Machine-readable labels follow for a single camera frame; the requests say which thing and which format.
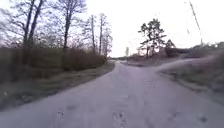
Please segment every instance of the roadside grass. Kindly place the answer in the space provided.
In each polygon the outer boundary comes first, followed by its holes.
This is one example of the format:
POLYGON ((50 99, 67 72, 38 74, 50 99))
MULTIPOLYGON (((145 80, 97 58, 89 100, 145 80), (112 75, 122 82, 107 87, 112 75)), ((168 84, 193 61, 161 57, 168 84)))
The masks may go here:
POLYGON ((144 60, 128 60, 126 62, 123 62, 122 64, 128 65, 128 66, 135 66, 135 67, 149 67, 149 66, 159 66, 164 63, 169 63, 175 60, 178 60, 178 57, 175 58, 148 58, 144 60))
POLYGON ((189 63, 161 71, 172 80, 200 92, 224 106, 224 52, 215 54, 211 60, 189 63))
POLYGON ((2 83, 0 85, 0 110, 16 107, 76 87, 112 71, 114 66, 114 62, 108 61, 95 69, 71 71, 45 79, 2 83))
POLYGON ((224 42, 218 42, 215 44, 203 44, 196 45, 189 49, 189 52, 186 53, 183 58, 202 58, 209 56, 211 54, 217 54, 222 52, 224 48, 224 42))

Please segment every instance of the dry grass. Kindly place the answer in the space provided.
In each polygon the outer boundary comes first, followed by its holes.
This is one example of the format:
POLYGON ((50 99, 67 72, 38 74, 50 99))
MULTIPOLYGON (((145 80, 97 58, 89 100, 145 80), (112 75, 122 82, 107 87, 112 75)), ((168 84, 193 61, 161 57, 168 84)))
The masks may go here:
POLYGON ((66 72, 49 79, 3 83, 0 85, 0 109, 15 107, 78 86, 112 71, 113 68, 114 63, 107 62, 95 69, 66 72))
POLYGON ((163 71, 193 91, 203 92, 213 100, 224 105, 224 52, 215 58, 201 59, 200 63, 186 64, 163 71))

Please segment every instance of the shrub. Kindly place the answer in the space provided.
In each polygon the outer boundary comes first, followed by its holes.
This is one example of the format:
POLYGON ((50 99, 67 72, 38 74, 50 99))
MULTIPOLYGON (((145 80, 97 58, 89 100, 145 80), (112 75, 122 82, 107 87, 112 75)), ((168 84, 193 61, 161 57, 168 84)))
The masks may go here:
POLYGON ((180 49, 180 48, 165 48, 165 52, 167 57, 175 57, 179 54, 189 53, 188 49, 180 49))
POLYGON ((185 58, 201 58, 210 55, 217 48, 214 45, 197 45, 190 49, 185 58))
MULTIPOLYGON (((30 50, 29 64, 22 63, 22 48, 0 48, 0 82, 5 80, 48 78, 63 71, 62 49, 35 46, 30 50)), ((90 51, 68 48, 65 65, 69 71, 96 68, 106 58, 90 51)))
POLYGON ((127 57, 127 60, 139 61, 139 60, 144 59, 144 58, 145 58, 144 56, 140 56, 138 54, 133 54, 133 55, 127 57))

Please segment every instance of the bare tree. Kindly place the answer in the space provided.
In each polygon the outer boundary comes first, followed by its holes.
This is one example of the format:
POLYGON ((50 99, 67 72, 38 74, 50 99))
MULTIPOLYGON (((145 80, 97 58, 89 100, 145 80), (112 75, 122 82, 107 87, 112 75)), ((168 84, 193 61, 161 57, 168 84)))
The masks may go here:
POLYGON ((90 39, 92 42, 92 50, 96 52, 96 39, 95 39, 95 23, 96 16, 91 15, 86 22, 83 24, 82 35, 84 39, 90 39))
POLYGON ((29 50, 33 43, 37 19, 40 16, 44 2, 46 0, 17 0, 14 1, 14 6, 10 9, 11 12, 1 9, 9 23, 5 27, 7 35, 14 34, 16 37, 20 36, 23 38, 23 62, 25 64, 28 63, 29 50))
POLYGON ((103 38, 103 31, 106 29, 106 26, 108 25, 108 22, 106 21, 107 17, 104 13, 101 13, 99 15, 100 18, 100 39, 99 39, 99 54, 101 54, 102 51, 102 38, 103 38))
POLYGON ((105 32, 102 34, 102 51, 103 55, 107 57, 108 53, 111 52, 113 38, 111 36, 110 28, 105 29, 105 32))
POLYGON ((73 38, 72 42, 73 42, 72 43, 73 48, 76 48, 76 49, 84 49, 85 48, 85 44, 84 44, 82 38, 80 38, 80 37, 73 38))
POLYGON ((53 8, 58 10, 57 13, 62 13, 64 18, 64 46, 65 52, 68 44, 69 29, 74 21, 78 20, 77 14, 83 13, 86 8, 85 0, 57 0, 53 8))

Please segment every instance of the tree trunk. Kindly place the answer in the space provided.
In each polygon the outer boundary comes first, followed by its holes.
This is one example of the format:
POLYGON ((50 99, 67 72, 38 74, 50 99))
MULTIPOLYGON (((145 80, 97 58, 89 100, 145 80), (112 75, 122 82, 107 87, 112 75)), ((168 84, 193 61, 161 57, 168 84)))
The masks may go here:
POLYGON ((28 63, 28 58, 30 55, 30 48, 28 46, 29 42, 28 42, 28 34, 29 34, 29 26, 30 26, 30 21, 31 21, 31 17, 32 17, 32 12, 33 12, 33 7, 35 4, 35 0, 32 0, 30 3, 30 8, 29 8, 29 13, 27 16, 27 21, 26 21, 26 27, 24 29, 24 36, 23 36, 23 64, 27 64, 28 63))
POLYGON ((146 50, 146 58, 149 58, 149 47, 147 47, 147 50, 146 50))
POLYGON ((108 42, 106 42, 104 56, 107 57, 107 55, 108 55, 108 42))
POLYGON ((101 54, 101 51, 102 51, 102 21, 101 21, 101 24, 100 24, 100 46, 99 46, 99 54, 101 54))
POLYGON ((33 23, 32 23, 32 26, 31 26, 31 30, 30 30, 30 35, 29 35, 29 43, 34 43, 33 42, 33 35, 34 35, 34 31, 35 31, 35 28, 36 28, 36 25, 37 25, 37 19, 38 19, 38 16, 40 15, 40 11, 41 11, 41 7, 44 3, 44 0, 40 0, 40 3, 37 7, 37 10, 36 10, 36 13, 35 13, 35 16, 34 16, 34 19, 33 19, 33 23))
POLYGON ((96 52, 96 44, 95 44, 95 34, 94 34, 94 17, 91 18, 91 29, 92 29, 92 43, 93 43, 93 52, 96 52))
POLYGON ((64 34, 64 45, 62 48, 62 58, 61 58, 61 63, 62 63, 62 68, 63 70, 68 70, 66 66, 66 55, 67 55, 67 43, 68 43, 68 32, 70 28, 70 23, 71 23, 71 17, 72 14, 71 12, 69 13, 69 9, 67 10, 66 18, 65 18, 65 34, 64 34))

